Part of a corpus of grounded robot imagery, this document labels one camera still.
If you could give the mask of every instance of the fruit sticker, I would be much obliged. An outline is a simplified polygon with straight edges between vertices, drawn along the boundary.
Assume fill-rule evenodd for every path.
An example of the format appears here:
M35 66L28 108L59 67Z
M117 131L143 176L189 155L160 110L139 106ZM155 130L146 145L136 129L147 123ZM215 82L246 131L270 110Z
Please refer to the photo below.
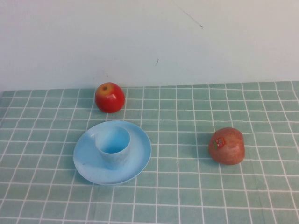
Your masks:
M216 139L215 141L213 141L213 144L214 144L215 149L220 149L225 145L225 140L223 137L220 137L220 138Z

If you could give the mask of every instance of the wall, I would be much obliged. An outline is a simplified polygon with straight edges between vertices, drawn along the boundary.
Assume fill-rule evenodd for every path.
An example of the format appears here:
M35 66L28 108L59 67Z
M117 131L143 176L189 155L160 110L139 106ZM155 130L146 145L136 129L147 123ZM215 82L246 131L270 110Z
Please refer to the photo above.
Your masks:
M2 0L0 90L298 80L297 0Z

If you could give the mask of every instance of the light blue cup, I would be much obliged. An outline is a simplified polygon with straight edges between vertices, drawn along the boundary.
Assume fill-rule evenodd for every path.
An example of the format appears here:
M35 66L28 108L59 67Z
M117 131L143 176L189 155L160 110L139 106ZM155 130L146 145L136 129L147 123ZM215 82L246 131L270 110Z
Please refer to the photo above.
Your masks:
M95 136L95 146L107 169L119 169L130 157L130 134L118 126L103 128Z

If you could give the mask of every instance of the light blue saucer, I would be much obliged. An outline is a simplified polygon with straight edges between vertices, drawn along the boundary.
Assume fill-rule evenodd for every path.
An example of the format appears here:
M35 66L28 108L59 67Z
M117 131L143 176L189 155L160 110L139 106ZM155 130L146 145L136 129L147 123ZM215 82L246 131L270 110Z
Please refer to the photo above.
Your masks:
M110 170L103 164L95 146L95 135L105 127L125 128L131 137L131 156L121 168ZM78 172L90 182L100 185L121 184L136 177L150 160L151 144L147 134L137 125L126 121L107 121L87 130L78 140L74 150L74 163Z

